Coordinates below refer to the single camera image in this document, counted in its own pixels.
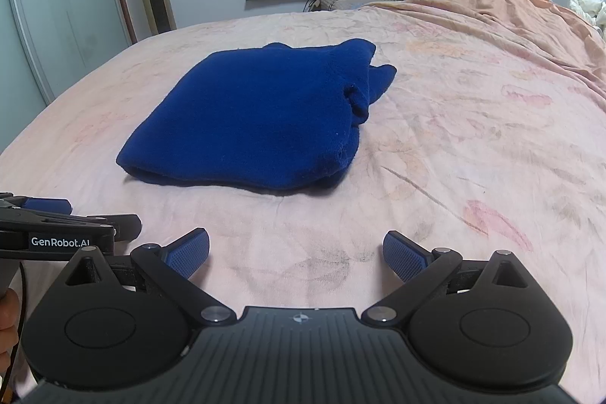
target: blue folded sweater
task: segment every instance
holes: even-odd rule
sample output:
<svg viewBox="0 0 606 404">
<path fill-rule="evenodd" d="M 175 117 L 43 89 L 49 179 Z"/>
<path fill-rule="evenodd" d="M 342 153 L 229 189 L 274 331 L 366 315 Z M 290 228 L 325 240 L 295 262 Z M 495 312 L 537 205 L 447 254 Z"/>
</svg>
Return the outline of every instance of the blue folded sweater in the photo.
<svg viewBox="0 0 606 404">
<path fill-rule="evenodd" d="M 389 87 L 375 45 L 215 52 L 193 67 L 132 133 L 116 162 L 157 184 L 295 189 L 340 180 L 358 126 Z"/>
</svg>

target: metal screw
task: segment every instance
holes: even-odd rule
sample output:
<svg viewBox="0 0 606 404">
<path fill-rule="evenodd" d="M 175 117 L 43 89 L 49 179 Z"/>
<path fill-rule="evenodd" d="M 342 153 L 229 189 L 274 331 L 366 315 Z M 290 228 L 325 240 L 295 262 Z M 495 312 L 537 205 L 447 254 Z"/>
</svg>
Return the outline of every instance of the metal screw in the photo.
<svg viewBox="0 0 606 404">
<path fill-rule="evenodd" d="M 225 306 L 207 306 L 204 310 L 200 312 L 202 318 L 209 322 L 223 322 L 227 320 L 231 315 L 231 310 L 226 308 Z"/>
<path fill-rule="evenodd" d="M 396 318 L 398 313 L 388 306 L 372 306 L 366 311 L 366 315 L 377 322 L 389 322 Z"/>
</svg>

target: bed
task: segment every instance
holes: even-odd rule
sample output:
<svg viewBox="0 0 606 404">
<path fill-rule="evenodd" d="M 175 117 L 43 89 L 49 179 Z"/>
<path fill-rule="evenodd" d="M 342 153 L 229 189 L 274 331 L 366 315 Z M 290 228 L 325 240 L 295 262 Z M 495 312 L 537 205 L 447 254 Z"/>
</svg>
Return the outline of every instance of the bed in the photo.
<svg viewBox="0 0 606 404">
<path fill-rule="evenodd" d="M 135 127 L 208 54 L 355 37 L 398 73 L 335 189 L 156 186 L 116 165 Z M 598 33 L 547 0 L 407 0 L 208 23 L 137 43 L 63 93 L 0 156 L 0 189 L 66 197 L 74 214 L 138 214 L 142 234 L 125 252 L 204 227 L 210 257 L 192 282 L 237 312 L 368 307 L 400 283 L 381 258 L 391 229 L 466 259 L 512 250 L 574 334 L 563 387 L 594 404 L 606 394 L 605 71 Z M 25 267 L 31 312 L 62 266 Z M 32 385 L 20 358 L 17 390 Z"/>
</svg>

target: bed sheet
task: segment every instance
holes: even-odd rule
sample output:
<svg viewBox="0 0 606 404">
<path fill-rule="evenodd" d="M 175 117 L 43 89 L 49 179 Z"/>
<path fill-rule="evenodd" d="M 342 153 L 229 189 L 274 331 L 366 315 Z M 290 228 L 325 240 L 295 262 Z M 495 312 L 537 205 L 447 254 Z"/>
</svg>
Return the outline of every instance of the bed sheet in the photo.
<svg viewBox="0 0 606 404">
<path fill-rule="evenodd" d="M 398 74 L 334 190 L 160 187 L 115 164 L 208 54 L 353 37 Z M 0 156 L 0 189 L 66 197 L 75 214 L 137 213 L 143 231 L 126 251 L 203 226 L 211 253 L 192 281 L 238 312 L 364 309 L 399 286 L 381 259 L 390 229 L 467 259 L 512 250 L 572 328 L 564 388 L 595 404 L 606 394 L 604 47 L 547 0 L 413 0 L 198 25 L 134 45 L 62 94 Z M 60 268 L 26 263 L 28 312 Z M 31 388 L 23 365 L 16 383 Z"/>
</svg>

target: human hand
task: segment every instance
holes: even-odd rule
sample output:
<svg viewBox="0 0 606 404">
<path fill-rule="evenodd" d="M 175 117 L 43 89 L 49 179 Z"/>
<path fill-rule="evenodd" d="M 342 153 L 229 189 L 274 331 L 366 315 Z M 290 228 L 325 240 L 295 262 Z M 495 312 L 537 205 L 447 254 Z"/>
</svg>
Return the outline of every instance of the human hand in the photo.
<svg viewBox="0 0 606 404">
<path fill-rule="evenodd" d="M 0 373 L 10 365 L 10 353 L 19 342 L 17 319 L 19 318 L 19 297 L 8 288 L 6 296 L 0 300 Z"/>
</svg>

